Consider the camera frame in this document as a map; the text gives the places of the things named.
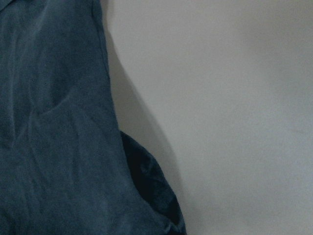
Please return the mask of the dark navy printed t-shirt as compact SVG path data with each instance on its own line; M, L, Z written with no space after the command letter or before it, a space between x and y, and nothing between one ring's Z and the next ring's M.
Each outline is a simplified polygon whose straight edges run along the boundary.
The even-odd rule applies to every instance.
M97 0L0 3L0 232L186 234L158 162L119 129Z

